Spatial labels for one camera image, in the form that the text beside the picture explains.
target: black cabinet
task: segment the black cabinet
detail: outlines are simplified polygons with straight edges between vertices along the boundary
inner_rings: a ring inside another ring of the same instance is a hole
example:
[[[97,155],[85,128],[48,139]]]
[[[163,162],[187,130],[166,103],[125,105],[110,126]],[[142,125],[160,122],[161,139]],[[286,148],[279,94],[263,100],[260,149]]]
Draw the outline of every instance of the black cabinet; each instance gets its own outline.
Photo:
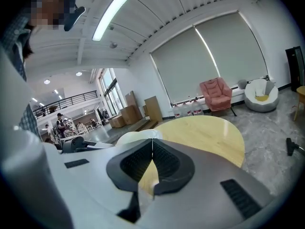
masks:
[[[304,85],[304,60],[301,51],[301,47],[294,47],[286,50],[288,58],[290,78],[291,78],[291,90],[296,92],[296,89]]]

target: pink armchair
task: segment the pink armchair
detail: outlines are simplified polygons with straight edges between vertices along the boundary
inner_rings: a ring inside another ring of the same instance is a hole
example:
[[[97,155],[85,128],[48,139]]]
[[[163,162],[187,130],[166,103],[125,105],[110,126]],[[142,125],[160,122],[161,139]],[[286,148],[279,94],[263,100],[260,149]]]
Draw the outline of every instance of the pink armchair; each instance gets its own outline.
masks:
[[[206,105],[212,112],[230,108],[233,114],[237,116],[231,107],[232,89],[228,87],[223,78],[218,77],[202,82],[200,83],[200,89]]]

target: plaid shirt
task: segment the plaid shirt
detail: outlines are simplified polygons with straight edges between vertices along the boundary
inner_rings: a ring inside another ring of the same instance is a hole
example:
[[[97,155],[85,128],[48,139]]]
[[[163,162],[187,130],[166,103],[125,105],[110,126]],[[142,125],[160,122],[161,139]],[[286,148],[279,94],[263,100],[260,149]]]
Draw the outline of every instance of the plaid shirt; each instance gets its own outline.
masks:
[[[24,28],[28,21],[29,18],[27,18],[24,13],[21,12],[11,22],[0,39],[4,50],[12,61],[12,64],[25,81],[27,79],[23,58],[20,56],[20,52],[16,43],[20,42],[22,47],[24,47],[25,42],[30,37],[30,30]],[[39,137],[40,140],[42,140],[38,130],[37,121],[30,104],[28,104],[26,107],[19,126],[24,130],[33,132],[36,136]]]

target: wooden stool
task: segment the wooden stool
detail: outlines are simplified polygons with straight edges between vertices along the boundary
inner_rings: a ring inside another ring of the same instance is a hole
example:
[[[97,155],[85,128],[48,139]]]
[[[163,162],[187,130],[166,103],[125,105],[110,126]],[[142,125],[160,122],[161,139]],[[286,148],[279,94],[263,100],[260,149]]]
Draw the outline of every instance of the wooden stool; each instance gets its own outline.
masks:
[[[300,103],[304,104],[304,113],[305,113],[305,86],[300,86],[297,88],[296,92],[299,94],[299,103],[297,105],[297,109],[295,112],[295,118],[294,121],[296,120],[297,112],[299,111]]]

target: ceiling light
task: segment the ceiling light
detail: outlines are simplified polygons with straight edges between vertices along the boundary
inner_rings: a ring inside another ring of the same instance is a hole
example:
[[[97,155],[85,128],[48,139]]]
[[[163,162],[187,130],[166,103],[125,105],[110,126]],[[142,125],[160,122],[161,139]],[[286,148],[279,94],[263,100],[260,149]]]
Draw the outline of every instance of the ceiling light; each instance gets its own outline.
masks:
[[[95,33],[93,35],[92,40],[93,41],[100,41],[102,39],[102,36],[107,29],[109,23],[114,18],[115,14],[119,11],[121,6],[126,2],[127,0],[113,0],[111,4],[109,5],[106,12],[103,14],[99,25],[97,26]]]

